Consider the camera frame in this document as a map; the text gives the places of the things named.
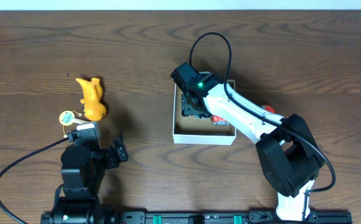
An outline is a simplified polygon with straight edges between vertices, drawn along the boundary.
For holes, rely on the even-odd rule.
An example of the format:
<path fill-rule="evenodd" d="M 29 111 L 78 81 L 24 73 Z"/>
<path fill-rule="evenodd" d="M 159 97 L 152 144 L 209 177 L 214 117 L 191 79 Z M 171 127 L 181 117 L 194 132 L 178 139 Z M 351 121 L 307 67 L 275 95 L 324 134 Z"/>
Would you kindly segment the grey yellow dump truck toy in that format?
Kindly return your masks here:
<path fill-rule="evenodd" d="M 184 94 L 181 95 L 181 112 L 182 116 L 199 116 L 200 112 L 188 104 Z"/>

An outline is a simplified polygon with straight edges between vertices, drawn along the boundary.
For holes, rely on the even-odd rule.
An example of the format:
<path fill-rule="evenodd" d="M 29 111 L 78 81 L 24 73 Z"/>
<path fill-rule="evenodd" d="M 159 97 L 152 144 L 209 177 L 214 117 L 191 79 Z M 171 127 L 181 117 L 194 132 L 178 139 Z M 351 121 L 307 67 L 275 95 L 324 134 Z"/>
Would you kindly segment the red fire truck toy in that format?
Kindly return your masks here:
<path fill-rule="evenodd" d="M 211 119 L 212 123 L 215 124 L 215 125 L 227 125 L 227 124 L 229 124 L 229 122 L 227 120 L 225 120 L 225 119 L 223 119 L 223 118 L 221 118 L 219 116 L 213 115 L 213 116 L 211 116 L 210 119 Z"/>

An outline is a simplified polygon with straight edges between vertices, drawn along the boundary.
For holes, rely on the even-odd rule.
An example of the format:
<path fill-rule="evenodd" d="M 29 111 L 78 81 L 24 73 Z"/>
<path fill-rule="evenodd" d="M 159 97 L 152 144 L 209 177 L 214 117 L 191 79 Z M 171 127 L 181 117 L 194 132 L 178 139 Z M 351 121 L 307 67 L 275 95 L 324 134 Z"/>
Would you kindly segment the red ball toy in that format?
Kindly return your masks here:
<path fill-rule="evenodd" d="M 262 105 L 261 108 L 263 110 L 265 110 L 265 113 L 273 113 L 273 114 L 276 113 L 274 108 L 272 106 L 270 106 L 270 105 Z"/>

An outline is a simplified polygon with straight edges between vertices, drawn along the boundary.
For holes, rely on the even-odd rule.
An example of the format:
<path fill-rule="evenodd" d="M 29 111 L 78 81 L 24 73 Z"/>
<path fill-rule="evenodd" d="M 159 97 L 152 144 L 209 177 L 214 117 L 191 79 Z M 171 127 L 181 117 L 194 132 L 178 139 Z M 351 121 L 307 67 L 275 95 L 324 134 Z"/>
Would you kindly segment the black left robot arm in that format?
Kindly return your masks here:
<path fill-rule="evenodd" d="M 128 160 L 123 137 L 102 149 L 94 131 L 75 131 L 67 136 L 72 144 L 61 156 L 63 184 L 55 191 L 52 210 L 42 214 L 40 222 L 119 223 L 119 213 L 102 205 L 98 194 L 105 171 Z"/>

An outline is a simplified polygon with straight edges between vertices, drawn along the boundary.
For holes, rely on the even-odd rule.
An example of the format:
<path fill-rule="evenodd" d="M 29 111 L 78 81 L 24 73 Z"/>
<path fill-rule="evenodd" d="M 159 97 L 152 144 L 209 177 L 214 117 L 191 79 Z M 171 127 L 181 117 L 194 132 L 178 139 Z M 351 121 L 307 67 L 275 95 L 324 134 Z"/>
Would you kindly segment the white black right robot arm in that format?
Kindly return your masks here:
<path fill-rule="evenodd" d="M 173 80 L 198 116 L 218 116 L 252 141 L 263 174 L 278 193 L 278 218 L 307 220 L 313 183 L 328 160 L 305 120 L 297 114 L 285 118 L 252 103 L 213 73 L 192 72 Z"/>

